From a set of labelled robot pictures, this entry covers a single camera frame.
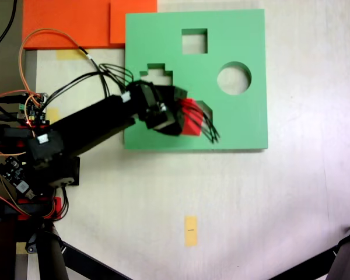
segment robotic arm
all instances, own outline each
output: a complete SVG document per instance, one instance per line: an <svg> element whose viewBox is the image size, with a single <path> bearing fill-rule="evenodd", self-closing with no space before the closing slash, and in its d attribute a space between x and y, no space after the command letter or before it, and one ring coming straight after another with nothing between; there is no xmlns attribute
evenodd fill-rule
<svg viewBox="0 0 350 280"><path fill-rule="evenodd" d="M35 138L28 129L6 128L1 140L14 139L18 146L21 139L26 154L19 160L8 158L0 165L1 174L31 200L49 196L56 188L78 184L80 154L134 125L136 119L150 130L173 136L181 135L190 120L202 124L202 110L186 98L187 92L179 87L139 80L121 96L110 96L52 125L35 128ZM105 121L96 122L93 115Z"/></svg>

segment orange foam block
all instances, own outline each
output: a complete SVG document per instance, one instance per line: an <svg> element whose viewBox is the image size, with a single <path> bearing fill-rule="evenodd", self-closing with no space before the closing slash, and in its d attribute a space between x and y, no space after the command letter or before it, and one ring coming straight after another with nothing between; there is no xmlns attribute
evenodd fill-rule
<svg viewBox="0 0 350 280"><path fill-rule="evenodd" d="M22 39L36 29L54 28L84 48L124 47L125 14L156 11L157 0L23 0ZM50 32L34 35L25 45L31 50L70 48L76 46Z"/></svg>
<svg viewBox="0 0 350 280"><path fill-rule="evenodd" d="M110 44L124 47L127 13L155 13L157 0L111 0Z"/></svg>

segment masking tape strip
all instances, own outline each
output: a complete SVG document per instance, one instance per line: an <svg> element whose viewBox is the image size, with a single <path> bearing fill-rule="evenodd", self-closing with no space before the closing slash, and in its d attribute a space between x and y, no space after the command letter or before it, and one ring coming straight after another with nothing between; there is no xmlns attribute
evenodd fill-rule
<svg viewBox="0 0 350 280"><path fill-rule="evenodd" d="M87 59L81 50L56 50L57 60L85 60Z"/></svg>
<svg viewBox="0 0 350 280"><path fill-rule="evenodd" d="M55 123L60 120L60 111L57 108L47 108L45 118L50 122L50 124Z"/></svg>
<svg viewBox="0 0 350 280"><path fill-rule="evenodd" d="M197 245L197 217L196 216L185 216L185 246L192 247Z"/></svg>

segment orange wire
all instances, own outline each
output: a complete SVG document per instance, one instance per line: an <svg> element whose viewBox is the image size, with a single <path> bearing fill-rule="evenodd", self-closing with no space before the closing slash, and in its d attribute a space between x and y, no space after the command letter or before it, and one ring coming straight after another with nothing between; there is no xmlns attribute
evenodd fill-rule
<svg viewBox="0 0 350 280"><path fill-rule="evenodd" d="M16 209L16 210L17 210L18 212L20 212L21 214L25 214L25 213L23 213L19 208L15 207L13 204L11 204L9 201L7 201L6 199L2 198L1 196L0 196L0 199L3 200L3 201L5 201L7 204L9 204L11 207L13 207L14 209Z"/></svg>
<svg viewBox="0 0 350 280"><path fill-rule="evenodd" d="M14 154L11 154L11 155L6 155L6 154L3 154L1 153L0 156L20 156L20 155L24 155L26 152L23 152L23 153L14 153Z"/></svg>
<svg viewBox="0 0 350 280"><path fill-rule="evenodd" d="M27 102L29 102L30 98L31 98L31 96L29 96L29 98L27 98L26 102L24 103L24 107L25 107L24 108L24 114L25 114L24 116L26 117L26 124L28 124L30 128L33 128L31 126L31 122L29 120L29 116L27 115Z"/></svg>
<svg viewBox="0 0 350 280"><path fill-rule="evenodd" d="M39 103L36 102L35 98L33 97L33 94L31 93L29 84L26 82L25 79L25 75L23 74L23 68L22 68L22 54L23 54L23 48L26 44L26 42L28 41L29 38L31 38L31 36L35 35L36 33L40 33L40 32L54 32L54 33L58 33L61 34L63 36L66 36L67 38L69 38L77 47L79 47L79 44L67 33L60 31L58 29L53 29L53 28L41 28L41 29L37 29L33 32L31 32L29 35L26 36L26 38L23 40L22 45L19 49L19 55L18 55L18 67L19 67L19 75L21 77L21 80L23 82L23 85L25 86L24 88L29 92L30 97L32 98L32 100L34 101L34 103L39 106Z"/></svg>
<svg viewBox="0 0 350 280"><path fill-rule="evenodd" d="M44 218L44 219L47 219L47 218L52 217L52 215L53 215L53 213L55 212L55 210L56 210L56 206L55 206L55 204L54 204L54 199L53 199L53 206L52 206L51 212L50 212L48 215L43 216L43 218Z"/></svg>

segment green shape sorter board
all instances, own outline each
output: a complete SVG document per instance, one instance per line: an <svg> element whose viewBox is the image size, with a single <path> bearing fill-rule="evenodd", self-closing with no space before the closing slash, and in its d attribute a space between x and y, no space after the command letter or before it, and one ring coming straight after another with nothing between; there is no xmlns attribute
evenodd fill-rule
<svg viewBox="0 0 350 280"><path fill-rule="evenodd" d="M172 71L173 85L211 109L220 136L167 136L137 122L124 133L125 149L267 149L264 10L135 13L126 15L125 67L135 79L151 65ZM182 34L205 32L207 52L183 54ZM239 95L222 91L217 77L225 65L246 68L251 83Z"/></svg>

